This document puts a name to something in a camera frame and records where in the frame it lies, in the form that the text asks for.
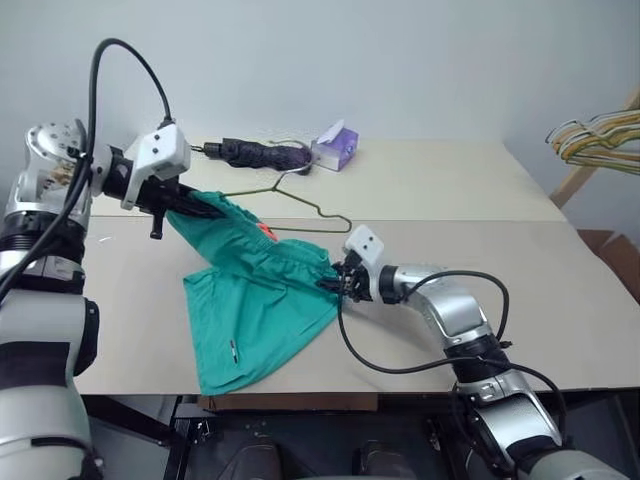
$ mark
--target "wire coat hanger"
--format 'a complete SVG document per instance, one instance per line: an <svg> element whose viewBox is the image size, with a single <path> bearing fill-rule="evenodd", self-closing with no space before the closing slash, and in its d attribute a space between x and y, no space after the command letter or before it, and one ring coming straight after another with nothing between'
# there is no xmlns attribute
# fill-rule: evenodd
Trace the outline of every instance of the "wire coat hanger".
<svg viewBox="0 0 640 480"><path fill-rule="evenodd" d="M285 142L297 143L298 145L301 145L302 148L309 149L309 147L304 145L302 142L298 142L298 141L295 141L295 140L294 141L285 140L283 142L271 142L271 143L277 144L277 143L285 143ZM313 156L311 155L309 158L311 158L312 160L309 162L308 165L282 172L282 174L278 177L276 182L271 187L258 188L258 189L255 189L255 190L244 190L244 191L241 191L241 192L223 193L223 195L225 197L239 197L241 195L255 195L255 194L258 194L258 193L267 193L267 192L279 193L280 195L284 195L285 197L289 197L289 198L291 198L291 199L293 199L293 200L295 200L297 202L304 203L305 205L309 205L310 207L315 208L316 213L318 214L319 217L322 217L322 218L339 218L340 220L342 220L346 224L345 228L342 229L342 230L329 230L329 229L322 229L322 228L294 228L294 227L272 227L272 226L269 226L269 228L271 230L283 230L283 231L289 231L289 232L313 232L313 233L349 233L351 231L351 228L353 227L353 222L350 219L348 219L347 217L345 217L344 215L339 215L337 213L334 213L334 214L324 213L322 211L322 208L320 208L320 205L278 188L278 186L280 185L280 183L282 182L284 177L286 177L290 173L300 172L302 170L305 170L305 169L309 168L313 164Z"/></svg>

